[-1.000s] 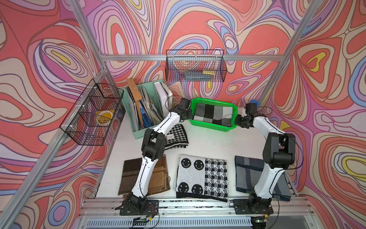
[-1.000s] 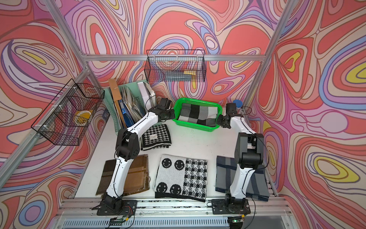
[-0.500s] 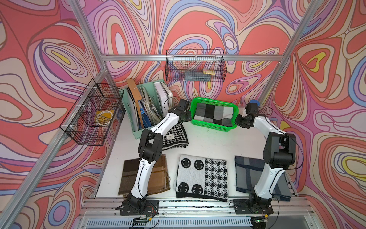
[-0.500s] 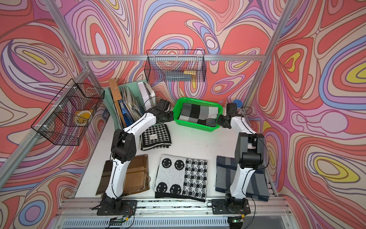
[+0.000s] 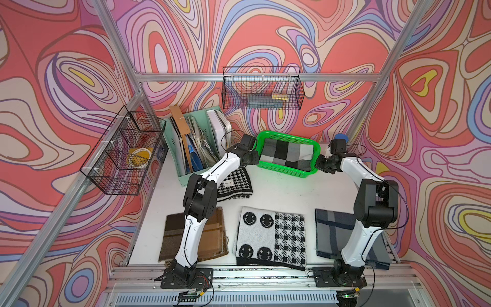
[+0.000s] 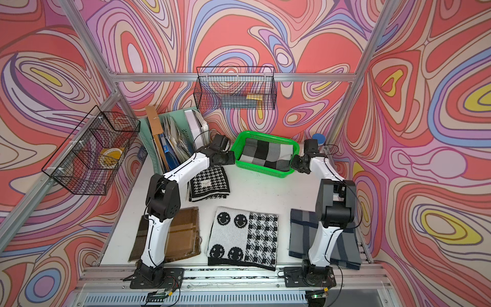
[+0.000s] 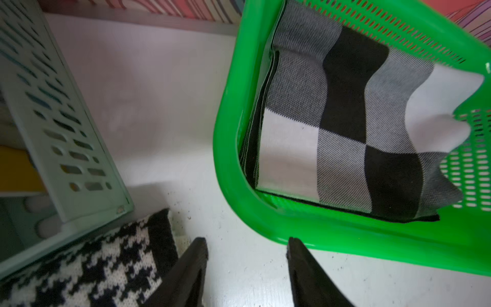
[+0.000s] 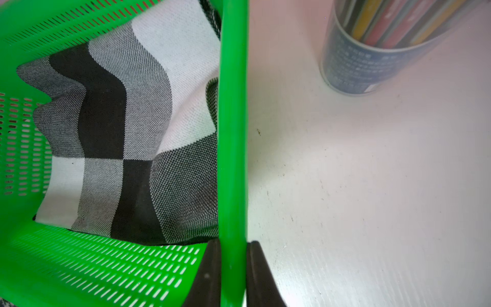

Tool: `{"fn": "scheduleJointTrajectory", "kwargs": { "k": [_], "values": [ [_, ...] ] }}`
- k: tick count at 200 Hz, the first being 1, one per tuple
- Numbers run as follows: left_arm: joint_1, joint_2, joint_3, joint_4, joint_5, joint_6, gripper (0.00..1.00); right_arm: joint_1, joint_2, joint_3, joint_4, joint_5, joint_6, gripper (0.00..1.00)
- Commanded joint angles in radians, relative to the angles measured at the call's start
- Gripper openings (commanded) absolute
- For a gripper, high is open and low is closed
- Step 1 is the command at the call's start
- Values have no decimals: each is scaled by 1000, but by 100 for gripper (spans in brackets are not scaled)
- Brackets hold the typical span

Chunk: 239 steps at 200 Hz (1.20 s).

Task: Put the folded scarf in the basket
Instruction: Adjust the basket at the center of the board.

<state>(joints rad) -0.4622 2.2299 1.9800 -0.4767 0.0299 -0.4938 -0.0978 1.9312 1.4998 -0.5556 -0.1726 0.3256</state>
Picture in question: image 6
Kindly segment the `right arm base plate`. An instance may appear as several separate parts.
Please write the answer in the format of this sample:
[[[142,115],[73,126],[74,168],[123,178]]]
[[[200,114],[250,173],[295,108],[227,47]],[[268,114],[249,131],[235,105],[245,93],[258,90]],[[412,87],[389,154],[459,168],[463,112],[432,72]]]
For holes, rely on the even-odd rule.
[[[285,287],[287,288],[328,288],[337,286],[332,267],[285,267],[283,269]]]

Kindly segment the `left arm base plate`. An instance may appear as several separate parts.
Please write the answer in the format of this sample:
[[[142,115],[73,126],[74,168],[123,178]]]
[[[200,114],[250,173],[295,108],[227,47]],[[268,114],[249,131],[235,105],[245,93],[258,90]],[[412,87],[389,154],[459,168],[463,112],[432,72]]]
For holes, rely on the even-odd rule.
[[[184,272],[183,268],[158,267],[151,269],[143,266],[135,270],[130,279],[130,288],[176,290],[182,286]]]

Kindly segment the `grey black checked scarf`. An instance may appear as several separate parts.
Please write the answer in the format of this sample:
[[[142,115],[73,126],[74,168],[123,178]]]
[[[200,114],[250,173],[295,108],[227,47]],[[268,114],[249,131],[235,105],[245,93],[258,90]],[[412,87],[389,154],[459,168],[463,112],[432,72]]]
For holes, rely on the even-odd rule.
[[[291,144],[271,143],[248,138],[245,140],[239,161],[288,172],[290,171],[290,161],[293,155],[294,146]]]

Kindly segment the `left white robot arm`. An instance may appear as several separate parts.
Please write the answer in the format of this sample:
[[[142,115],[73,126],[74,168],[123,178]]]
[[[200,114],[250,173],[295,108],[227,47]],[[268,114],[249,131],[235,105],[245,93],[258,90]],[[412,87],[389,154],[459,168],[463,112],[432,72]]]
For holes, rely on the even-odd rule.
[[[211,166],[235,164],[235,154],[227,149],[230,140],[217,134],[187,161],[163,175],[150,179],[145,200],[148,234],[136,273],[156,283],[164,275],[165,247],[171,222],[181,208],[180,188]]]

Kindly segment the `brown plaid scarf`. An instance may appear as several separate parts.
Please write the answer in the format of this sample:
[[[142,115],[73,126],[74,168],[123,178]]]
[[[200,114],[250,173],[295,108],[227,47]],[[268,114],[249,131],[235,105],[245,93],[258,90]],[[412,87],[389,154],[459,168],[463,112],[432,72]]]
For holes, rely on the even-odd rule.
[[[142,216],[136,240],[129,256],[129,262],[135,262],[140,259],[144,251],[147,232],[148,221]],[[201,253],[201,242],[198,207],[181,209],[170,225],[164,262],[176,262],[199,255]]]

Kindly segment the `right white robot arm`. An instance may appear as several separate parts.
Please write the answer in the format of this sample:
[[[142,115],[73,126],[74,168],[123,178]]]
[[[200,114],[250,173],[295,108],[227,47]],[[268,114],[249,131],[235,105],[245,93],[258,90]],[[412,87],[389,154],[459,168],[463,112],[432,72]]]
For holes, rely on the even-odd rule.
[[[355,184],[335,170],[318,141],[304,141],[304,154],[295,155],[291,167],[320,178],[315,205],[318,228],[308,258],[303,261],[303,275],[326,276],[331,268],[331,255],[339,236],[355,220],[357,194]]]

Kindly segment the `smiley face houndstooth scarf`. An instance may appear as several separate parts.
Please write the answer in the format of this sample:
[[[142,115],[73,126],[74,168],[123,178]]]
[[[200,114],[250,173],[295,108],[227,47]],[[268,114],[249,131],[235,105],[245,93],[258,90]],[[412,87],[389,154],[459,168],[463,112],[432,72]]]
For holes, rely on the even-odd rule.
[[[207,248],[208,265],[259,267],[275,271],[279,217],[218,207]]]

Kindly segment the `grey navy plaid scarf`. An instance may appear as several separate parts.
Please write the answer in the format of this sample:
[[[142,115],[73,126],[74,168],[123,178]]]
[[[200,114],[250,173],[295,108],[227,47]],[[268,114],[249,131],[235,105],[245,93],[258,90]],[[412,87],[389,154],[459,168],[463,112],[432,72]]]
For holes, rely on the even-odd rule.
[[[317,234],[318,220],[314,212],[290,211],[290,244],[288,254],[294,258],[307,258]],[[331,262],[340,267],[360,270],[362,259],[354,230],[344,230],[336,241]]]

